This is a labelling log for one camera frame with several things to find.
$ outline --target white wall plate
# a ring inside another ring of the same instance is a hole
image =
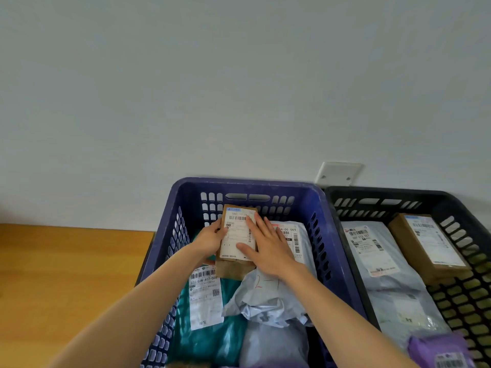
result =
[[[324,161],[314,183],[321,188],[328,186],[350,186],[363,164]]]

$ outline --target white wall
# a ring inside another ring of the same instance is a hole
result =
[[[441,189],[491,227],[491,0],[0,0],[0,221],[154,230],[218,175]]]

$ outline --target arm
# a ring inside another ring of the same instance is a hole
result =
[[[303,304],[339,368],[417,368],[417,365],[380,331],[295,262],[281,230],[255,214],[257,226],[246,218],[258,252],[238,243],[259,269],[277,276]]]
[[[48,366],[107,368],[139,366],[191,272],[215,254],[226,230],[221,219],[204,228],[152,275],[79,333]]]

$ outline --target wooden table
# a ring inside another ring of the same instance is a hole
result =
[[[0,225],[0,368],[45,366],[135,285],[152,235]]]

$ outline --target gray plastic mailer bag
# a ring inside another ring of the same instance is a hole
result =
[[[314,257],[304,225],[291,221],[271,223],[285,235],[295,260],[306,265],[315,275]],[[311,325],[304,307],[288,286],[259,269],[245,276],[222,311],[222,316],[238,314],[250,321],[280,328],[287,327],[292,320]]]
[[[424,291],[368,291],[380,330],[404,352],[411,335],[445,333],[443,320],[433,298]]]
[[[275,328],[250,321],[242,342],[239,367],[285,363],[307,368],[307,357],[307,330],[302,324],[292,322],[286,328]]]
[[[382,222],[341,222],[365,287],[376,290],[426,290]]]

